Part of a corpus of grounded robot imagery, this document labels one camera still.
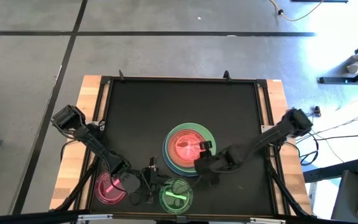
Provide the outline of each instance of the concrete floor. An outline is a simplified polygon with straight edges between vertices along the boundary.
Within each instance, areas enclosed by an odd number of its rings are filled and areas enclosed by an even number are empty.
[[[298,17],[316,3],[277,1]],[[0,30],[72,30],[81,0],[0,0]],[[283,80],[288,106],[336,110],[358,86],[319,85],[344,75],[358,47],[358,1],[324,3],[298,22],[269,0],[89,0],[80,30],[317,32],[317,37],[77,37],[55,111],[75,104],[85,74]],[[0,215],[8,213],[68,37],[0,37]],[[47,132],[24,212],[48,210],[65,142]]]

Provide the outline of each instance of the desk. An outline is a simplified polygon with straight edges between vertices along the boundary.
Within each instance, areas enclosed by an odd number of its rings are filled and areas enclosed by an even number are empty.
[[[85,114],[87,122],[92,121],[101,79],[102,76],[99,75],[85,75],[83,79],[76,106]],[[287,101],[285,99],[283,84],[281,80],[267,80],[267,88],[273,120],[274,123],[277,123],[281,120],[281,117],[287,110]],[[101,97],[98,116],[99,118],[101,118],[102,114],[104,113],[104,102],[106,101],[108,85],[106,85],[101,91],[103,94]],[[265,104],[262,87],[259,87],[259,93],[264,123],[267,124],[267,105]],[[63,160],[60,164],[55,189],[53,191],[53,196],[50,203],[51,209],[58,207],[78,183],[81,174],[81,166],[85,158],[85,149],[85,146],[80,142],[71,143],[65,148]],[[302,208],[306,212],[311,213],[308,195],[305,188],[305,180],[303,178],[303,173],[298,158],[298,151],[294,147],[285,144],[280,151],[280,156],[287,188],[295,200],[302,206]],[[85,208],[88,190],[89,181],[83,189],[80,208]],[[282,197],[276,185],[275,194],[277,199],[278,212],[280,214],[284,214]]]

